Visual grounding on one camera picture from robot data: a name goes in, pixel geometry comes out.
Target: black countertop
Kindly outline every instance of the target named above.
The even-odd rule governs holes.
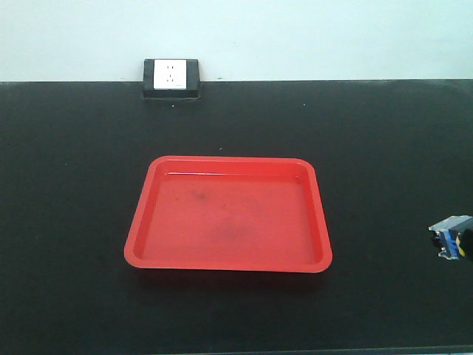
[[[437,257],[426,230],[473,214],[473,81],[140,90],[0,85],[0,353],[473,351],[473,265]],[[133,269],[123,245],[161,155],[309,161],[331,267]]]

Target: white wall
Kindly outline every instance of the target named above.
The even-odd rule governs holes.
[[[0,0],[0,81],[473,78],[473,0]]]

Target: red tray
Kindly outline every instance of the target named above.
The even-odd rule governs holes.
[[[138,268],[323,271],[332,250],[313,167],[286,158],[158,158],[125,258]]]

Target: electrical socket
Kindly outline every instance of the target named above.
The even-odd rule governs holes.
[[[187,60],[155,59],[154,89],[187,89]]]
[[[143,98],[146,100],[199,99],[199,61],[197,59],[145,59]]]

